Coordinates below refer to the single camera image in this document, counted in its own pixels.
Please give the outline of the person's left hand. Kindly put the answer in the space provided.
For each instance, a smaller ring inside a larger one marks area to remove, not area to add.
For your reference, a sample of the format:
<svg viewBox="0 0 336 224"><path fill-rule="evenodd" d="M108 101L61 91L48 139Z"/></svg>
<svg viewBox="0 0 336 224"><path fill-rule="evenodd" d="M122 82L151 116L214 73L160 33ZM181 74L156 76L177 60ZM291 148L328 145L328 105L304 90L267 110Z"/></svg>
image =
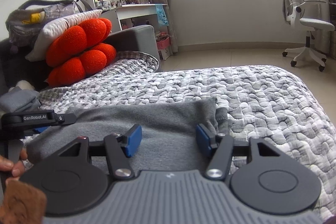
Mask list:
<svg viewBox="0 0 336 224"><path fill-rule="evenodd" d="M18 179L25 172L25 166L23 164L23 161L27 160L27 158L28 156L25 148L21 150L19 161L17 161L16 163L13 163L9 159L1 156L0 169L3 172L10 172L14 179Z"/></svg>

